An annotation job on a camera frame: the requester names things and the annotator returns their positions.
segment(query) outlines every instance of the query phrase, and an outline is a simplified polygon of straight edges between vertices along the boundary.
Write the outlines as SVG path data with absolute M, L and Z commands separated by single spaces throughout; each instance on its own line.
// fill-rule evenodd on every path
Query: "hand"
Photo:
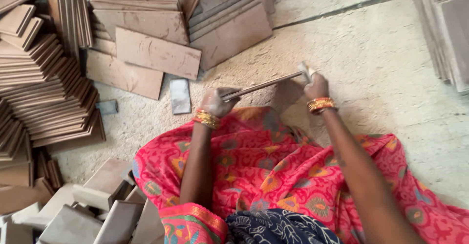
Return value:
M 231 87 L 209 88 L 203 96 L 200 109 L 205 110 L 208 113 L 217 116 L 218 118 L 222 118 L 228 114 L 231 109 L 233 109 L 233 107 L 241 100 L 241 98 L 237 97 L 225 102 L 221 99 L 221 97 L 239 91 L 241 91 L 240 88 Z
M 311 100 L 319 97 L 329 97 L 329 82 L 320 73 L 311 75 L 312 83 L 304 87 L 304 94 Z

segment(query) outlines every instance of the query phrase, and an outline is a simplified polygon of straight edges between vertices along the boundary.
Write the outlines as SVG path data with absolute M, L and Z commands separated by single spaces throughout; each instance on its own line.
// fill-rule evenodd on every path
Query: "pink sari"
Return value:
M 187 207 L 194 206 L 191 204 L 178 205 L 192 126 L 189 122 L 163 133 L 135 156 L 137 184 L 167 215 L 161 216 L 163 223 L 173 212 L 195 210 Z M 469 211 L 443 204 L 415 179 L 394 135 L 361 135 L 357 139 L 383 173 L 403 215 L 425 241 L 469 243 Z M 208 230 L 222 241 L 226 225 L 221 226 L 221 222 L 231 213 L 283 208 L 319 220 L 345 243 L 364 241 L 360 218 L 332 147 L 322 148 L 300 130 L 285 126 L 273 109 L 234 109 L 224 117 L 220 128 L 212 134 L 212 158 L 213 209 L 204 211 L 209 215 L 198 217 L 205 226 L 197 228 L 199 232 L 203 228 L 202 231 Z M 186 216 L 194 217 L 191 212 Z M 171 224 L 174 220 L 168 221 L 167 225 L 177 228 Z M 191 239 L 190 231 L 180 235 L 181 243 Z M 207 239 L 211 238 L 190 244 L 210 242 Z

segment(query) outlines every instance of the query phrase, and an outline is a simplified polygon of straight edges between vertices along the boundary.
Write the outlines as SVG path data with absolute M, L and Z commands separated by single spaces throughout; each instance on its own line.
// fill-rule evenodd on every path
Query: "dark blue fabric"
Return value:
M 279 208 L 238 211 L 225 221 L 227 244 L 343 244 L 316 219 Z

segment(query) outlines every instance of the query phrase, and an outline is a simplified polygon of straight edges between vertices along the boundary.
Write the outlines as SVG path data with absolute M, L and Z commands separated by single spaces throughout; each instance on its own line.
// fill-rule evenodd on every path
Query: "concrete floor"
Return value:
M 276 0 L 273 19 L 279 26 L 360 1 L 365 0 Z M 395 133 L 413 174 L 444 202 L 469 208 L 469 99 L 435 76 L 412 0 L 275 30 L 191 81 L 193 108 L 208 87 L 259 84 L 296 72 L 302 60 L 329 79 L 331 96 L 352 132 Z M 191 115 L 171 114 L 173 78 L 165 77 L 160 101 L 97 83 L 101 100 L 116 99 L 120 111 L 103 117 L 107 142 L 54 155 L 66 180 L 84 182 L 109 157 L 131 160 L 152 138 L 190 120 Z M 238 106 L 272 106 L 286 124 L 328 145 L 324 126 L 307 114 L 305 103 L 298 85 L 283 84 L 246 95 Z

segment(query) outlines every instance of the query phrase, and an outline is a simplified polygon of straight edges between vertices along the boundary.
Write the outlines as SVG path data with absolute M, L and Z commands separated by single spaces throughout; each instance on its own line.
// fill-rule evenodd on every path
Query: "bangle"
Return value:
M 308 102 L 309 112 L 311 112 L 314 115 L 321 114 L 324 111 L 324 109 L 328 107 L 332 107 L 337 110 L 334 100 L 330 97 L 314 98 L 313 100 Z
M 195 121 L 195 122 L 202 123 L 203 125 L 205 125 L 209 128 L 212 128 L 212 129 L 216 129 L 216 128 L 220 127 L 220 119 L 217 116 L 212 115 L 212 114 L 210 114 L 207 111 L 202 110 L 202 109 L 197 109 L 196 110 L 192 120 Z

